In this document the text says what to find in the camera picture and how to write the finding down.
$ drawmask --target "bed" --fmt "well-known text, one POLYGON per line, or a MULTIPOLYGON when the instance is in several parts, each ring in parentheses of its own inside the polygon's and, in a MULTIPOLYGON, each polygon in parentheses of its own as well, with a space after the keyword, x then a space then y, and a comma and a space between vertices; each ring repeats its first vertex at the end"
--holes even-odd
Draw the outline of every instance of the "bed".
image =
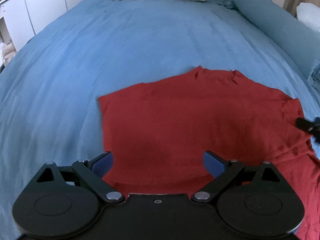
POLYGON ((84 0, 0 75, 0 239, 19 235, 12 205, 45 162, 103 152, 98 97, 199 65, 239 70, 299 98, 306 118, 319 116, 320 97, 303 72, 237 10, 215 0, 84 0))

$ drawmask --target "silver bolt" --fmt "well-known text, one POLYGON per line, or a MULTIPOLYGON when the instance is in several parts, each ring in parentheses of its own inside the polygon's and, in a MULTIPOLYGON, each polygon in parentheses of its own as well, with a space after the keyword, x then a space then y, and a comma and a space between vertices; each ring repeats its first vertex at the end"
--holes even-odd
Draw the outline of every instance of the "silver bolt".
POLYGON ((110 200, 119 200, 122 197, 122 194, 117 191, 111 191, 106 195, 106 197, 110 200))
POLYGON ((199 200, 206 200, 210 197, 210 194, 205 191, 199 191, 195 193, 195 198, 199 200))

